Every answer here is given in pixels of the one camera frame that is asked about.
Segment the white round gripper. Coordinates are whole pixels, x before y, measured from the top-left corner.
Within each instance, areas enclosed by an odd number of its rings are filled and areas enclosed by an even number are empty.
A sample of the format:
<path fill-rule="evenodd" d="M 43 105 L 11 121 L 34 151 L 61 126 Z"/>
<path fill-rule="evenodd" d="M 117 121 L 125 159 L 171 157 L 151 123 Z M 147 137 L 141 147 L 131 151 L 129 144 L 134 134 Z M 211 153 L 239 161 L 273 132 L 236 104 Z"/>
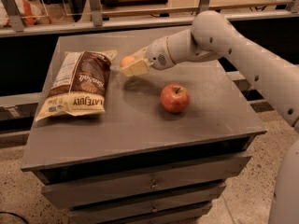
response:
<path fill-rule="evenodd" d="M 167 36 L 156 39 L 148 47 L 134 52 L 130 55 L 130 59 L 133 62 L 121 67 L 121 71 L 126 77 L 145 75 L 150 70 L 150 66 L 156 70 L 165 70 L 175 65 L 169 54 Z"/>

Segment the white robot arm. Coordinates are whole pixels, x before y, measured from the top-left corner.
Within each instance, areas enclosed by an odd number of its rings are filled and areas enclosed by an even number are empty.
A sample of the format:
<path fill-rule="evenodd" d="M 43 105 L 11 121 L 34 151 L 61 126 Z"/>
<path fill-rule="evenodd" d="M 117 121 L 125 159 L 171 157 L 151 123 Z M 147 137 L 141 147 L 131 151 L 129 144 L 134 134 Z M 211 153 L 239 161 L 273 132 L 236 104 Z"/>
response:
<path fill-rule="evenodd" d="M 226 58 L 293 128 L 299 128 L 299 67 L 245 38 L 220 13 L 198 14 L 192 26 L 121 60 L 127 77 L 183 62 Z M 299 224 L 299 141 L 280 165 L 268 224 Z"/>

